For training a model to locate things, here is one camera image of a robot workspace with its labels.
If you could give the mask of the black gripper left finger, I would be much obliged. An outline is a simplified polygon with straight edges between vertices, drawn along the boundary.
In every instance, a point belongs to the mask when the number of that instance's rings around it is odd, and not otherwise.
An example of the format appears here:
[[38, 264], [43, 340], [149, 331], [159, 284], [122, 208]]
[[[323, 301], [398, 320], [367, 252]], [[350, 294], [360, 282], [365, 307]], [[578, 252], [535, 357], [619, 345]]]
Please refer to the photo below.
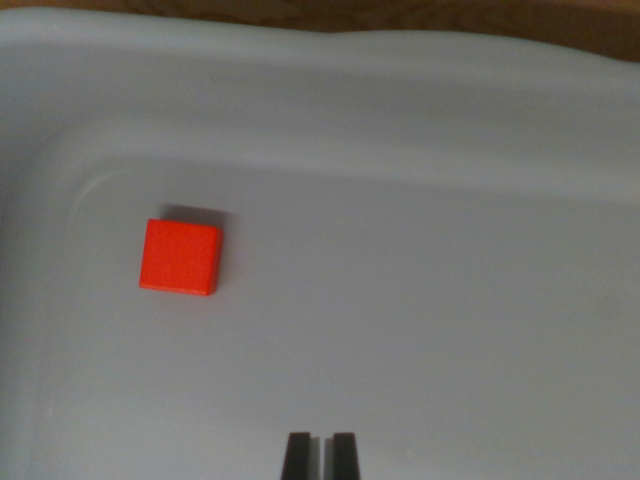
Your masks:
[[320, 475], [319, 439], [310, 432], [289, 434], [281, 470], [282, 480], [313, 480]]

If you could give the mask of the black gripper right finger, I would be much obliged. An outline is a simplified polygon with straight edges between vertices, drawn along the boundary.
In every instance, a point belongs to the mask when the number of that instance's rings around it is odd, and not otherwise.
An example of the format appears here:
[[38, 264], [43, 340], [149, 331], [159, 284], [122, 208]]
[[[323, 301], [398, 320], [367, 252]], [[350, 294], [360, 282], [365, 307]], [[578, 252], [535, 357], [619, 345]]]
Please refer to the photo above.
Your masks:
[[334, 433], [325, 440], [323, 479], [361, 479], [357, 440], [353, 432]]

